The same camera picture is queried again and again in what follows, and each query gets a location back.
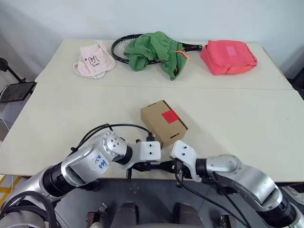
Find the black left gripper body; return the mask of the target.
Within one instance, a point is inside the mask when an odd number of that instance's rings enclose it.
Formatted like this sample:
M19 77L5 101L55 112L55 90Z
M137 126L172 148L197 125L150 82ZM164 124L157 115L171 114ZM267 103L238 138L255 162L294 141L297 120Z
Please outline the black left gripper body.
M128 168L126 170L126 178L125 180L127 182L130 182L132 179L132 171L136 170L139 172L145 172L150 170L150 163L149 162L138 162L135 163L132 167Z

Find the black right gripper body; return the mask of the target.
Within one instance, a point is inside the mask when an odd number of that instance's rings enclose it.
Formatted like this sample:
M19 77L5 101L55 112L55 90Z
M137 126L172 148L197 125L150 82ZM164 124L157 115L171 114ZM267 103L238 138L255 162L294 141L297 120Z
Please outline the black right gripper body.
M177 158L174 159L174 175L176 179L176 186L182 187L184 178L191 179L191 173L187 166Z

